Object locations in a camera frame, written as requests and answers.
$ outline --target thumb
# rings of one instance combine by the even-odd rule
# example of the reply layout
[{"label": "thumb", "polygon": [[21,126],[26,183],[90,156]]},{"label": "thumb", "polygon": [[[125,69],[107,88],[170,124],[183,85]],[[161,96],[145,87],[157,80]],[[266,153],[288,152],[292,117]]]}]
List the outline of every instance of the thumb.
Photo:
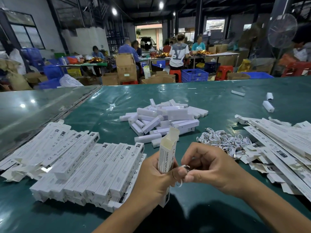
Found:
[{"label": "thumb", "polygon": [[165,185],[169,187],[170,185],[175,185],[177,181],[180,182],[187,175],[187,170],[184,167],[177,167],[163,175]]},{"label": "thumb", "polygon": [[214,175],[211,171],[205,170],[191,170],[185,176],[185,182],[196,182],[196,183],[205,183],[211,184],[214,180]]}]

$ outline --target blue shirt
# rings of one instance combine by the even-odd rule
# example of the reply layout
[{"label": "blue shirt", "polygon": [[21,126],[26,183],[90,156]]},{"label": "blue shirt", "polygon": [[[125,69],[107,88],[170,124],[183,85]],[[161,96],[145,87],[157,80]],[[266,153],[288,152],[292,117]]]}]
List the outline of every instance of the blue shirt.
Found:
[{"label": "blue shirt", "polygon": [[138,58],[138,54],[137,54],[136,50],[127,44],[125,44],[124,46],[120,46],[118,53],[133,54],[135,62],[137,62],[137,63],[139,62],[139,58]]},{"label": "blue shirt", "polygon": [[93,56],[93,57],[99,57],[99,58],[102,58],[102,59],[105,58],[104,55],[103,55],[103,53],[101,53],[100,51],[98,52],[98,54],[96,54],[96,53],[93,51],[93,52],[92,52],[92,56]]},{"label": "blue shirt", "polygon": [[191,50],[205,50],[205,44],[203,42],[201,42],[200,44],[194,43]]}]

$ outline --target teal shirt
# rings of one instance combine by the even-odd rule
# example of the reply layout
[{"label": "teal shirt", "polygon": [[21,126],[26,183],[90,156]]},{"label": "teal shirt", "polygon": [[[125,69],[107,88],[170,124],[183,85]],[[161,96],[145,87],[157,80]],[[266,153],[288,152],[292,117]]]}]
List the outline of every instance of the teal shirt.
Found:
[{"label": "teal shirt", "polygon": [[205,44],[203,42],[201,42],[200,45],[198,45],[198,43],[194,43],[191,50],[205,50]]}]

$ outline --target hand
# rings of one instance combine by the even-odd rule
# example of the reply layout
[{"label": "hand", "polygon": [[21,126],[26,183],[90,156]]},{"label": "hand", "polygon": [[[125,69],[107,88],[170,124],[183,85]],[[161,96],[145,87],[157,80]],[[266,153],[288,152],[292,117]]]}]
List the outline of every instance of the hand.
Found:
[{"label": "hand", "polygon": [[160,174],[157,170],[159,161],[159,151],[153,156],[142,162],[134,189],[130,195],[131,200],[140,202],[149,206],[152,211],[166,194],[169,186],[175,186],[175,183],[187,174],[187,170],[178,167],[174,160],[173,169],[165,174]]},{"label": "hand", "polygon": [[185,182],[211,184],[221,192],[238,198],[247,195],[248,189],[259,182],[215,146],[193,142],[181,159],[181,164],[195,169],[185,176]]}]

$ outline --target person in red shirt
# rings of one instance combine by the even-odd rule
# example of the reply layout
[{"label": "person in red shirt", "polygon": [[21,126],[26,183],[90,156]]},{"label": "person in red shirt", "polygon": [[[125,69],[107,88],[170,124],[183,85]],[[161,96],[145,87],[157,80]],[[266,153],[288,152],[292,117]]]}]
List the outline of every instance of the person in red shirt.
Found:
[{"label": "person in red shirt", "polygon": [[164,43],[164,47],[163,47],[163,52],[169,53],[171,51],[171,46],[169,45],[169,41],[165,41]]}]

